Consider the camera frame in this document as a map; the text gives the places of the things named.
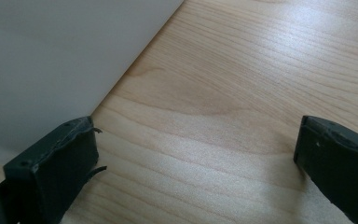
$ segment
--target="black plastic piece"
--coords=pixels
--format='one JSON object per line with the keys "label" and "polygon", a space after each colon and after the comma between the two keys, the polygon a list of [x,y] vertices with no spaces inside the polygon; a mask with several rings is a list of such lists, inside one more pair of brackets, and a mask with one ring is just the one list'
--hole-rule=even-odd
{"label": "black plastic piece", "polygon": [[90,117],[68,121],[7,163],[2,223],[59,223],[83,186],[106,168],[92,171],[99,156],[94,131]]}
{"label": "black plastic piece", "polygon": [[304,116],[294,160],[331,203],[358,223],[358,133]]}

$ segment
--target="wooden surface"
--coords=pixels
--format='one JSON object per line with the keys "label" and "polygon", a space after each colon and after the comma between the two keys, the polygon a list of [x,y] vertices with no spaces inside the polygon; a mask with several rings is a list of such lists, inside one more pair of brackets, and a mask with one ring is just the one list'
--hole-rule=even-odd
{"label": "wooden surface", "polygon": [[350,223],[293,163],[306,114],[358,132],[358,1],[187,0],[93,114],[108,170],[62,223]]}

